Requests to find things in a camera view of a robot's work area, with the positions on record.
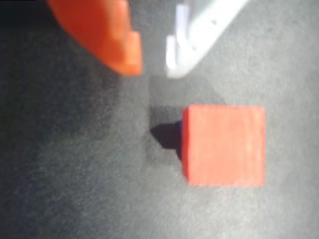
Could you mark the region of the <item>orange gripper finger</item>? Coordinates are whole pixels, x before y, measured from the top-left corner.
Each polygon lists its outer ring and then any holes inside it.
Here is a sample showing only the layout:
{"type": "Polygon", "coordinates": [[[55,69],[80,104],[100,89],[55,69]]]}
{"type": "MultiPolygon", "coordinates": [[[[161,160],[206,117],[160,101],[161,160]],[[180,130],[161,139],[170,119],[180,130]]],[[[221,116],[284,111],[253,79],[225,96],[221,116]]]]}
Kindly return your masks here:
{"type": "Polygon", "coordinates": [[[61,27],[115,72],[142,73],[141,36],[132,29],[126,0],[49,0],[61,27]]]}

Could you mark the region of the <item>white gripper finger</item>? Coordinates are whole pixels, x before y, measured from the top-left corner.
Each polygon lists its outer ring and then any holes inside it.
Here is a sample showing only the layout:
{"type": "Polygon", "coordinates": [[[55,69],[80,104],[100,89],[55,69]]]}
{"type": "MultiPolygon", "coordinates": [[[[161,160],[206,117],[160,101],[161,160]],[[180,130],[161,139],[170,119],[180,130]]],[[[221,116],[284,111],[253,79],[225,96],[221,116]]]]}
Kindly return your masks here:
{"type": "Polygon", "coordinates": [[[166,37],[166,76],[179,79],[190,73],[248,2],[185,0],[177,4],[174,33],[166,37]]]}

